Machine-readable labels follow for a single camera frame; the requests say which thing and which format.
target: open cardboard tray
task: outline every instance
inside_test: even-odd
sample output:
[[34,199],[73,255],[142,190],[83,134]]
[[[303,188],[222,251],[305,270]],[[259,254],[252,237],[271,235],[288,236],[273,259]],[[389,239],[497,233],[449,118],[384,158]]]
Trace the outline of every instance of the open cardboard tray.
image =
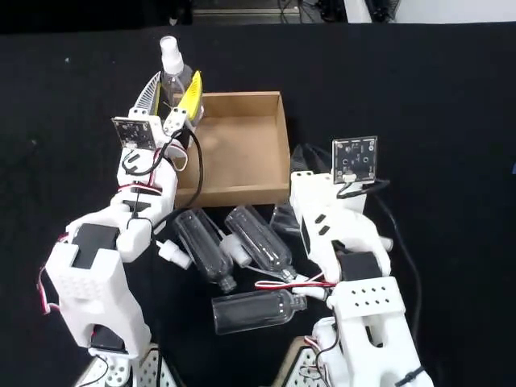
[[[290,151],[279,92],[208,93],[196,135],[202,147],[204,184],[195,206],[281,203],[289,197]],[[179,173],[176,205],[198,183],[198,155]]]

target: wire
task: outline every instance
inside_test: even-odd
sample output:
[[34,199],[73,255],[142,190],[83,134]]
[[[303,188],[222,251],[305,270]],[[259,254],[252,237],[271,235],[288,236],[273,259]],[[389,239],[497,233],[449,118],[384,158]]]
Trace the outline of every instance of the wire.
[[[325,348],[325,349],[319,351],[319,353],[317,355],[315,355],[315,367],[317,367],[317,372],[319,372],[319,375],[322,375],[321,368],[319,367],[319,357],[321,357],[321,355],[324,352],[331,351],[333,348],[335,348],[337,346],[337,344],[339,344],[339,330],[338,329],[336,329],[335,342],[330,347]],[[328,387],[329,383],[328,383],[328,380],[327,380],[327,374],[325,374],[324,377],[322,377],[321,379],[324,382],[324,384],[326,385],[326,387]]]
[[193,193],[192,197],[190,198],[190,200],[186,204],[184,204],[181,207],[176,208],[175,210],[173,210],[169,214],[165,215],[158,223],[156,223],[154,225],[154,227],[152,228],[153,231],[155,229],[157,229],[159,226],[161,226],[161,224],[163,222],[175,219],[184,209],[190,207],[195,202],[195,200],[198,198],[198,196],[199,196],[199,194],[201,193],[201,190],[202,190],[202,183],[203,183],[203,180],[204,180],[204,166],[203,166],[203,163],[202,163],[201,143],[199,142],[199,139],[197,138],[195,133],[193,133],[188,128],[186,128],[186,130],[192,136],[193,142],[195,143],[195,147],[197,148],[197,154],[198,154],[198,159],[199,159],[199,181],[198,181],[198,184],[197,184],[197,188],[195,189],[195,192]]
[[177,137],[179,137],[180,135],[182,135],[183,133],[185,132],[190,132],[190,134],[192,134],[193,132],[187,128],[187,127],[183,127],[181,129],[178,129],[176,130],[175,132],[173,132],[171,135],[170,135],[170,140],[165,143],[165,145],[162,147],[162,149],[159,151],[158,153],[158,157],[155,158],[155,160],[152,162],[152,165],[146,169],[145,171],[143,172],[136,172],[136,171],[133,171],[132,169],[128,168],[126,166],[126,161],[127,159],[129,158],[129,156],[132,154],[132,152],[129,152],[126,154],[126,156],[123,158],[122,160],[122,168],[123,170],[126,172],[127,175],[132,175],[132,176],[145,176],[145,175],[148,175],[149,173],[152,173],[152,171],[154,171],[154,169],[156,169],[158,167],[158,165],[160,165],[160,162],[163,160],[164,158],[164,154],[167,152],[167,149],[169,148],[169,145],[175,140],[177,139]]
[[425,368],[420,365],[419,367],[417,367],[414,371],[411,371],[409,373],[407,373],[405,375],[405,377],[403,377],[403,379],[401,379],[400,381],[397,381],[396,383],[394,383],[394,386],[395,387],[402,387],[403,385],[407,385],[409,384],[411,381],[413,381],[416,377],[418,377],[418,375],[423,372],[425,370]]
[[341,189],[339,189],[339,192],[337,193],[337,198],[344,192],[346,189],[352,186],[352,183],[344,183]]
[[44,270],[45,270],[45,267],[42,266],[40,268],[40,272],[38,274],[38,281],[36,283],[36,288],[38,289],[38,292],[40,293],[40,301],[41,301],[41,307],[43,309],[43,314],[49,314],[53,310],[60,311],[60,307],[59,307],[59,305],[57,305],[53,302],[48,302],[48,300],[47,300],[47,292],[45,291],[45,288],[43,286],[43,281],[41,280]]
[[338,199],[348,199],[348,198],[354,198],[355,196],[365,195],[365,194],[374,194],[375,192],[378,192],[382,189],[384,189],[386,186],[390,184],[389,180],[380,180],[376,179],[374,184],[368,185],[366,188],[359,189],[358,191],[352,191],[348,193],[342,193],[347,186],[344,186],[338,193],[337,198]]
[[252,270],[253,272],[264,274],[266,276],[275,277],[275,278],[277,278],[279,280],[283,279],[283,276],[281,274],[279,274],[279,273],[268,272],[267,270],[262,270],[261,268],[255,268],[254,266],[246,266],[245,268],[248,268],[249,270]]
[[277,7],[280,9],[281,23],[289,24],[289,20],[285,16],[285,9],[290,5],[292,0],[289,0],[284,6],[281,6],[281,0],[277,0]]
[[321,281],[304,281],[304,282],[290,282],[288,284],[280,281],[257,281],[255,288],[262,290],[277,290],[277,289],[291,289],[291,288],[305,288],[305,287],[321,287],[333,288],[336,284],[331,282]]
[[407,263],[410,266],[410,269],[412,270],[412,273],[414,274],[414,282],[416,286],[416,302],[414,306],[414,314],[412,317],[412,326],[411,326],[411,333],[412,333],[412,340],[414,341],[414,346],[416,349],[418,348],[418,331],[419,331],[419,319],[421,318],[421,308],[422,308],[422,284],[421,284],[421,277],[419,276],[419,271],[414,263],[414,260],[412,259],[412,256],[409,253],[409,249],[405,244],[405,240],[402,237],[402,233],[400,231],[399,226],[397,225],[396,219],[394,218],[394,215],[390,208],[387,207],[385,202],[378,196],[373,195],[374,198],[377,200],[378,205],[380,208],[384,211],[384,213],[389,217],[391,223],[393,224],[394,233],[396,234],[397,242],[400,245],[400,248],[402,248],[403,255],[405,256],[405,259]]
[[110,369],[110,365],[107,363],[107,361],[105,359],[101,358],[99,355],[95,355],[95,357],[97,359],[102,360],[104,362],[104,364],[106,365],[106,369],[104,370],[104,373],[100,377],[95,379],[94,381],[89,381],[87,383],[83,383],[82,385],[78,385],[77,387],[86,387],[87,385],[94,385],[98,381],[101,381],[102,378],[107,374],[107,371]]

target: black tablecloth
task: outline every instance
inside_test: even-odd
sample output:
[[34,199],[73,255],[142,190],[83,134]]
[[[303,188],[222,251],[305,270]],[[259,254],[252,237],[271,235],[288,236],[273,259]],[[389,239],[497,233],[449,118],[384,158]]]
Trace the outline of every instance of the black tablecloth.
[[[206,91],[280,90],[291,148],[379,136],[379,176],[392,181],[383,196],[422,274],[423,363],[438,385],[510,385],[512,23],[0,38],[3,384],[71,385],[89,361],[59,314],[41,315],[35,278],[65,225],[108,204],[120,152],[110,118],[126,114],[160,69],[158,41],[167,34],[179,38],[185,61],[203,71]],[[23,157],[31,139],[38,145]],[[381,234],[393,235],[374,203],[366,212]],[[298,242],[289,242],[300,271],[315,273]],[[210,298],[219,295],[217,287],[204,284],[193,267],[184,273],[151,255],[127,265],[127,275],[167,361],[188,386],[270,383],[291,339],[311,333],[329,314],[310,300],[283,327],[216,337]],[[410,315],[414,283],[397,249],[391,258]],[[257,277],[236,270],[235,278],[244,291]]]

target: white bottle cap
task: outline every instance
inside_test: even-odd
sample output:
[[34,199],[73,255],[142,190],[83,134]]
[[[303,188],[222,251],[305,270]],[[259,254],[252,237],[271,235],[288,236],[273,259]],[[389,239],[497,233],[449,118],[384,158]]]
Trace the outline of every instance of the white bottle cap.
[[163,243],[156,241],[156,244],[158,245],[158,248],[160,248],[158,255],[164,260],[173,262],[184,270],[186,270],[192,263],[190,257],[182,252],[179,246],[177,246],[172,240],[167,239]]
[[177,40],[173,36],[164,36],[160,40],[161,46],[161,62],[163,70],[167,74],[177,75],[183,71],[185,64],[183,57],[179,52]]
[[251,264],[251,257],[243,249],[236,235],[229,234],[224,236],[219,246],[222,251],[230,256],[241,268],[245,268]]

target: black cable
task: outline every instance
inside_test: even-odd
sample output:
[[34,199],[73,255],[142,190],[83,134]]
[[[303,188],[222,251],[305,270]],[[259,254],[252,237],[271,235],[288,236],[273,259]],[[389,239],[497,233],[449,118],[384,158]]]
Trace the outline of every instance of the black cable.
[[285,6],[281,6],[281,0],[277,0],[277,7],[280,9],[280,20],[281,20],[281,23],[285,22],[285,24],[289,24],[289,20],[285,16],[285,9],[287,8],[287,6],[290,5],[291,2],[292,2],[292,0],[289,0],[285,4]]
[[197,184],[197,188],[196,188],[195,192],[193,193],[192,197],[190,198],[190,200],[186,204],[184,204],[181,207],[176,208],[169,214],[165,215],[158,223],[156,223],[154,225],[154,227],[152,228],[153,231],[155,229],[157,229],[163,222],[175,219],[183,210],[190,207],[195,202],[195,200],[198,198],[199,194],[201,193],[202,183],[204,181],[204,165],[202,163],[201,143],[199,143],[199,139],[197,138],[195,133],[193,133],[190,129],[188,129],[188,131],[189,131],[190,135],[192,136],[193,141],[195,142],[195,147],[197,148],[197,154],[198,154],[198,159],[199,159],[199,181]]
[[416,349],[418,349],[419,319],[421,317],[421,307],[422,307],[421,277],[419,276],[418,268],[417,268],[416,264],[414,263],[412,256],[409,253],[409,249],[405,244],[405,240],[403,240],[402,233],[400,232],[399,226],[397,225],[396,219],[394,218],[392,211],[390,210],[390,208],[387,207],[385,202],[378,195],[373,195],[373,196],[377,200],[378,204],[380,205],[380,208],[389,217],[391,223],[393,224],[394,233],[396,234],[397,242],[399,243],[400,248],[402,249],[403,255],[405,256],[405,259],[414,274],[414,281],[415,281],[415,285],[416,285],[416,303],[414,306],[414,315],[412,317],[412,327],[411,327],[410,331],[412,333],[412,340],[414,341],[414,346],[416,347]]
[[172,135],[170,136],[170,140],[165,144],[163,145],[162,149],[160,150],[160,153],[158,154],[158,157],[154,160],[154,162],[152,163],[152,165],[145,171],[143,172],[136,172],[136,171],[133,171],[132,169],[128,168],[126,166],[126,161],[127,159],[129,158],[129,156],[132,154],[132,152],[129,152],[122,160],[122,168],[124,171],[126,171],[126,174],[127,175],[131,175],[131,176],[145,176],[145,175],[148,175],[149,173],[151,173],[154,169],[158,168],[158,165],[160,165],[160,162],[163,160],[164,158],[164,154],[167,152],[167,149],[169,147],[169,145],[175,140],[177,139],[180,135],[182,135],[183,133],[185,132],[189,132],[190,134],[192,134],[193,132],[187,128],[187,127],[183,127],[181,129],[178,129],[176,130],[175,132],[172,133]]
[[78,385],[77,387],[86,387],[87,385],[94,385],[95,383],[97,383],[98,381],[102,380],[102,378],[107,374],[107,371],[110,369],[110,365],[107,363],[107,361],[105,361],[103,358],[101,358],[99,355],[95,355],[95,357],[97,359],[100,359],[104,362],[104,364],[106,365],[106,371],[104,371],[104,373],[98,377],[97,379],[95,379],[94,381],[89,381],[88,383],[83,383],[82,385]]
[[347,199],[347,198],[354,198],[355,196],[365,195],[365,194],[374,194],[382,189],[384,189],[386,186],[390,184],[389,180],[380,180],[376,179],[373,184],[365,186],[363,189],[359,189],[358,191],[352,191],[348,193],[343,193],[343,191],[349,187],[349,185],[345,185],[338,193],[337,198],[338,199]]
[[315,355],[315,367],[317,368],[317,372],[319,372],[319,375],[321,376],[321,380],[324,382],[324,385],[326,387],[328,387],[328,380],[326,379],[327,375],[325,375],[323,377],[323,373],[321,372],[321,368],[319,367],[319,357],[324,352],[331,351],[333,348],[335,348],[337,346],[337,344],[339,343],[339,329],[336,329],[336,334],[337,334],[337,336],[335,337],[335,342],[330,347],[322,349],[321,351],[319,351],[319,353],[317,355]]
[[422,365],[420,365],[414,371],[407,373],[403,379],[401,379],[400,381],[397,381],[396,383],[394,383],[394,386],[395,387],[402,387],[403,385],[406,385],[406,384],[410,383],[416,377],[418,377],[418,375],[421,372],[423,372],[424,370],[425,370],[425,368]]

